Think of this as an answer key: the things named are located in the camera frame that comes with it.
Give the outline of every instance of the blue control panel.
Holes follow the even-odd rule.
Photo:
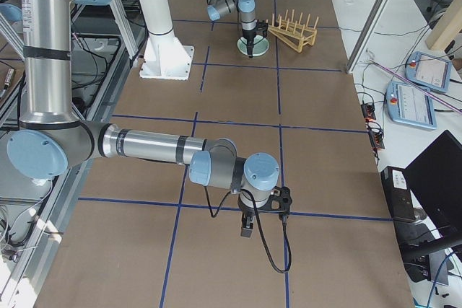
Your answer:
[[[436,129],[432,99],[418,89],[392,81],[388,85],[386,99],[388,114],[393,121],[419,128]]]
[[[440,57],[414,52],[406,64],[406,77],[409,81],[428,87],[435,92],[446,93],[452,66],[450,61]]]

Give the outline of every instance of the white pillar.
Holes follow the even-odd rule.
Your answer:
[[[188,79],[194,47],[182,46],[173,32],[168,0],[139,0],[149,31],[144,64],[139,76]]]

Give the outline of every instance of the small robot arm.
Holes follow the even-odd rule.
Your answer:
[[[249,58],[253,57],[255,37],[257,32],[262,32],[263,38],[267,36],[268,25],[264,21],[256,19],[255,0],[207,0],[207,12],[210,20],[217,21],[228,14],[238,12],[243,31],[243,42]]]
[[[289,213],[289,191],[276,188],[279,165],[268,154],[240,158],[227,139],[120,129],[115,124],[81,120],[71,103],[71,2],[22,0],[27,108],[19,119],[21,130],[7,144],[13,166],[31,178],[53,179],[83,161],[98,157],[134,157],[189,165],[192,182],[230,190],[240,195],[243,236],[250,236],[256,209]],[[79,0],[107,4],[110,0]],[[227,0],[210,0],[224,11]],[[234,9],[235,2],[228,9]],[[255,30],[253,0],[238,0],[243,30]]]

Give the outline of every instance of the table surface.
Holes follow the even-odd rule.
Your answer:
[[[235,17],[211,23],[204,0],[169,2],[175,34],[196,47],[189,80],[134,69],[113,122],[275,156],[294,201],[292,269],[271,269],[256,230],[239,236],[235,197],[210,219],[184,167],[97,159],[36,307],[413,307],[331,0],[256,0],[260,19],[295,8],[320,22],[314,47],[270,36],[254,59],[235,47]],[[211,191],[216,206],[225,192]],[[262,222],[283,266],[280,222]]]
[[[361,30],[363,28],[375,0],[332,0],[332,2],[339,21],[339,26],[343,28],[341,29],[341,34],[347,51],[346,54],[349,56],[359,37],[359,33],[352,30]],[[391,80],[391,76],[375,66],[367,67],[365,62],[367,62],[372,55],[375,57],[375,60],[383,66],[394,67],[400,65],[403,58],[408,53],[408,50],[417,41],[421,33],[423,39],[416,46],[415,50],[429,53],[432,56],[444,56],[444,52],[431,51],[425,45],[424,39],[431,31],[427,31],[428,27],[425,27],[423,30],[418,29],[423,28],[426,24],[427,22],[413,0],[390,0],[380,18],[378,26],[375,28],[375,34],[372,35],[368,44],[369,52],[366,52],[363,57],[361,57],[361,63],[358,64],[354,70],[355,82],[362,83],[364,72],[364,85],[366,87],[385,92]],[[415,30],[417,31],[405,36],[377,34],[403,34]],[[398,72],[403,76],[404,68],[400,68]],[[451,72],[451,79],[461,80],[454,68]],[[363,89],[361,86],[357,85],[357,90],[361,92]],[[367,89],[366,92],[370,93],[375,98],[375,101],[383,99],[383,96],[377,92],[369,89]],[[462,99],[462,85],[451,82],[448,94]],[[362,100],[362,94],[359,94],[358,97],[359,100]],[[461,106],[461,103],[452,101],[444,96],[441,97],[454,105]],[[368,96],[365,96],[365,102],[369,101]],[[434,107],[440,109],[444,108],[436,102],[434,102]],[[382,110],[382,104],[377,104],[375,113],[378,117],[378,122],[385,128],[385,150],[379,151],[379,171],[389,165],[405,168],[446,129],[450,130],[451,133],[462,142],[462,116],[460,115],[455,113],[436,113],[437,130],[427,131],[394,123],[388,117],[387,111],[385,110],[383,113]],[[416,199],[414,199],[414,205],[419,206]],[[431,221],[426,221],[426,223],[430,229],[435,228],[435,225],[431,223]],[[456,261],[458,262],[459,268],[462,269],[460,261]],[[462,280],[456,277],[449,277],[449,280],[450,286],[447,290],[449,290],[450,296],[446,299],[442,299],[441,296],[434,296],[432,307],[442,307],[444,304],[453,304],[456,307],[460,306],[462,302]],[[412,293],[417,301],[420,304],[426,304],[431,283],[425,281],[417,284],[410,284]]]

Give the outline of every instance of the computer monitor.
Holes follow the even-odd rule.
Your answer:
[[[444,237],[462,232],[462,144],[446,130],[403,172],[417,200]],[[462,250],[462,246],[453,246]]]

